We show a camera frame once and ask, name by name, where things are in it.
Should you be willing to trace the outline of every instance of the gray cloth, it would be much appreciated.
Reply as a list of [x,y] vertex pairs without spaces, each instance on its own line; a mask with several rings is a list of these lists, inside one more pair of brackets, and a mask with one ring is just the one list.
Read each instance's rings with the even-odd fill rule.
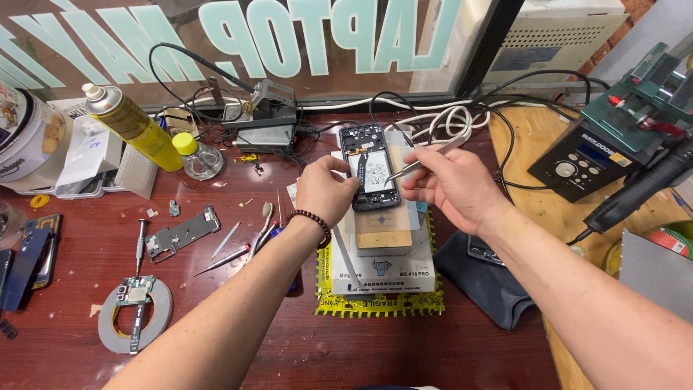
[[501,328],[512,330],[535,305],[504,266],[467,255],[467,234],[456,232],[435,253],[433,262]]

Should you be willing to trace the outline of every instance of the double-sided tape roll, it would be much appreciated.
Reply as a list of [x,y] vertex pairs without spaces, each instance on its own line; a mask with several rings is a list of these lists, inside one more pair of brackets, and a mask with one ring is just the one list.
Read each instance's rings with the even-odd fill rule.
[[[113,320],[118,315],[120,307],[116,305],[118,301],[118,287],[106,298],[98,315],[98,336],[103,345],[115,353],[130,353],[130,336],[123,334],[113,327]],[[152,291],[149,293],[154,304],[152,319],[147,326],[142,329],[139,336],[139,349],[142,350],[154,339],[164,333],[166,325],[173,313],[173,296],[166,286],[166,283],[159,279],[154,281]]]

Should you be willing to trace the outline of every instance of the white cable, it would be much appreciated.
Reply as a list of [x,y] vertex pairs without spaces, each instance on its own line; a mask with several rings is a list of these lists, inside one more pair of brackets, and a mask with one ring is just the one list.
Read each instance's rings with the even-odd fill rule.
[[[244,102],[244,100],[242,100],[242,99],[236,100],[236,98],[232,98],[232,97],[230,97],[230,96],[222,96],[222,98],[223,98],[224,100],[228,100],[228,101],[240,101],[241,103]],[[199,102],[201,102],[201,101],[208,101],[208,100],[214,100],[214,97],[213,97],[213,96],[209,96],[209,97],[206,97],[206,98],[195,99],[194,101],[189,102],[188,105],[192,105],[193,103],[194,103],[194,104],[197,104],[197,103],[199,103]],[[185,107],[185,106],[186,106],[185,104],[181,104],[181,105],[179,105],[178,107]]]
[[[359,100],[359,101],[352,101],[350,103],[335,104],[335,105],[319,105],[319,106],[315,106],[315,107],[298,107],[297,109],[298,110],[304,110],[304,111],[336,110],[338,108],[346,108],[346,107],[352,107],[352,106],[363,104],[363,103],[370,103],[371,100],[373,100],[373,99],[368,98],[368,99],[363,99],[363,100]],[[396,101],[392,101],[392,100],[386,99],[386,98],[378,97],[378,98],[376,98],[376,101],[382,101],[382,102],[385,102],[388,104],[392,104],[396,107],[406,108],[407,110],[410,109],[410,107],[406,104],[398,103]],[[459,104],[470,103],[470,102],[471,102],[471,100],[461,100],[461,101],[453,101],[452,103],[445,103],[445,104],[440,104],[440,105],[428,105],[428,106],[424,106],[424,107],[414,106],[414,109],[415,110],[422,110],[422,111],[438,110],[440,108],[448,108],[448,107],[451,107],[453,105],[459,105]]]
[[[494,103],[488,104],[488,106],[489,106],[489,107],[493,107],[493,106],[501,105],[501,104],[508,103],[508,102],[509,102],[509,101],[507,101],[507,100],[506,100],[506,101],[496,101],[496,102],[494,102]],[[481,127],[486,126],[486,125],[489,123],[489,121],[491,120],[491,112],[490,112],[490,111],[486,111],[486,112],[484,113],[486,117],[484,118],[484,121],[483,121],[482,123],[480,123],[480,124],[474,124],[474,122],[479,118],[479,116],[481,116],[481,114],[475,115],[475,116],[472,118],[472,117],[471,117],[471,113],[469,112],[469,110],[467,109],[467,107],[465,107],[465,106],[463,106],[463,105],[458,105],[458,103],[459,103],[459,102],[457,102],[457,103],[451,103],[451,104],[455,104],[455,105],[450,105],[450,106],[448,106],[445,110],[443,110],[443,111],[440,112],[439,114],[423,114],[423,115],[418,115],[418,116],[415,116],[415,117],[410,117],[410,118],[407,118],[407,119],[403,119],[403,120],[401,120],[401,121],[397,121],[396,124],[398,124],[398,125],[399,125],[399,124],[406,124],[406,123],[409,123],[409,122],[412,122],[412,121],[416,121],[416,120],[419,120],[419,119],[431,118],[431,117],[433,117],[433,118],[434,118],[434,119],[433,119],[433,122],[431,122],[431,124],[430,124],[430,126],[428,127],[428,129],[422,130],[422,131],[420,131],[420,132],[418,132],[418,133],[412,135],[412,136],[411,136],[411,139],[416,139],[417,137],[420,137],[420,136],[422,136],[423,134],[426,134],[426,133],[428,133],[428,134],[430,135],[430,134],[433,132],[433,130],[434,130],[434,128],[433,128],[434,124],[437,124],[437,125],[435,126],[435,128],[445,128],[446,133],[448,133],[448,135],[451,136],[451,138],[450,138],[450,139],[441,139],[441,140],[432,138],[431,144],[447,144],[447,143],[449,143],[452,139],[457,139],[458,137],[465,137],[465,142],[466,142],[466,140],[468,140],[469,137],[471,137],[471,133],[472,133],[472,130],[473,130],[474,128],[481,128]],[[540,104],[540,103],[516,102],[516,104],[518,104],[518,105],[526,105],[526,106],[529,106],[529,107],[541,107],[541,108],[545,107],[545,105]],[[458,113],[459,111],[463,111],[463,112],[464,112],[464,117],[461,117],[461,116],[457,115],[457,113]],[[439,123],[439,120],[441,120],[442,118],[444,118],[446,115],[447,115],[447,117],[446,117],[446,120],[445,120],[445,124],[440,124],[440,123]],[[458,119],[458,120],[460,120],[462,123],[461,123],[461,124],[452,124],[451,121],[452,121],[453,119]],[[459,132],[457,132],[457,133],[453,133],[451,127],[458,127],[458,128],[462,128],[462,129],[461,129]],[[394,129],[393,125],[389,125],[388,127],[385,128],[385,131],[391,131],[391,130],[393,130],[393,129]],[[428,144],[428,142],[419,142],[418,144],[415,144],[415,146],[422,146],[422,145],[427,145],[427,144]]]

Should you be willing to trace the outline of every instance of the glass window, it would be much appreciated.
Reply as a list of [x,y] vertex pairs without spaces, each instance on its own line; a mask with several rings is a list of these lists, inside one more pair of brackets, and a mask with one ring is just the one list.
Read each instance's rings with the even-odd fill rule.
[[[140,105],[176,103],[150,71],[158,42],[185,46],[254,85],[299,99],[390,90],[452,91],[491,0],[30,0],[0,14],[0,80],[44,100],[82,97],[83,83],[118,85]],[[209,76],[158,48],[157,75],[188,97]]]

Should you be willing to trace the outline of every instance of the beaded bracelet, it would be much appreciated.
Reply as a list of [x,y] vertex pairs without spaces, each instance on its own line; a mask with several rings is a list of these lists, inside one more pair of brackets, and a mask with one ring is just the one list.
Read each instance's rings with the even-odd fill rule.
[[289,225],[289,222],[291,222],[291,218],[300,215],[302,217],[307,217],[312,219],[315,222],[318,222],[322,230],[325,232],[325,239],[322,240],[322,242],[317,246],[318,249],[323,249],[324,247],[327,246],[327,244],[332,241],[332,232],[330,231],[330,228],[327,227],[325,224],[325,221],[322,220],[319,216],[313,214],[312,212],[305,211],[305,210],[294,210],[289,215],[286,217],[286,225]]

